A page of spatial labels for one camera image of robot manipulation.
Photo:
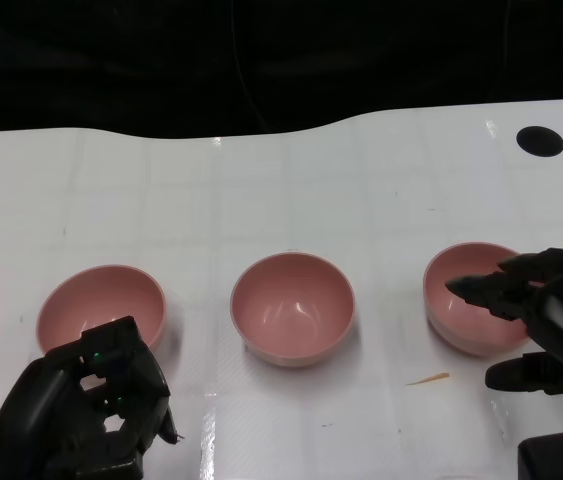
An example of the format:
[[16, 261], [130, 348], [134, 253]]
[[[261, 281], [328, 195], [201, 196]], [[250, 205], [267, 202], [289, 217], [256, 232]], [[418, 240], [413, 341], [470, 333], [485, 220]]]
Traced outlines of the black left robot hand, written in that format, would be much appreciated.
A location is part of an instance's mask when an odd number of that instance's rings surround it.
[[177, 444], [170, 390], [131, 316], [31, 362], [0, 409], [0, 479], [140, 479]]

